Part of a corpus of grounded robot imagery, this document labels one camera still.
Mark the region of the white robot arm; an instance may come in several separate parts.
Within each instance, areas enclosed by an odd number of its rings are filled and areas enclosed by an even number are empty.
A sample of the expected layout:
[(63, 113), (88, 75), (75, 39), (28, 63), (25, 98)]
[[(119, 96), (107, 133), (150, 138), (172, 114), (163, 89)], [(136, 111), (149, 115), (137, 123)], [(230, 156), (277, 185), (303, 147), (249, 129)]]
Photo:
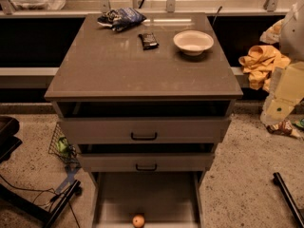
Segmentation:
[(279, 36), (280, 52), (291, 59), (276, 68), (271, 79), (261, 121), (274, 125), (285, 120), (304, 98), (304, 0), (298, 0), (286, 14)]

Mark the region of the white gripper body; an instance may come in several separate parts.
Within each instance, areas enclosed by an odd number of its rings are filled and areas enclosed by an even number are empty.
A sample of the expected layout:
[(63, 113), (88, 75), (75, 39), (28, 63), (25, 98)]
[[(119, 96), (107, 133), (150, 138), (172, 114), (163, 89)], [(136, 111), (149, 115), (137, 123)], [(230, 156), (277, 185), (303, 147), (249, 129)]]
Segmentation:
[(272, 75), (269, 95), (260, 115), (266, 125), (285, 120), (304, 98), (304, 63), (297, 62), (285, 68), (277, 67)]

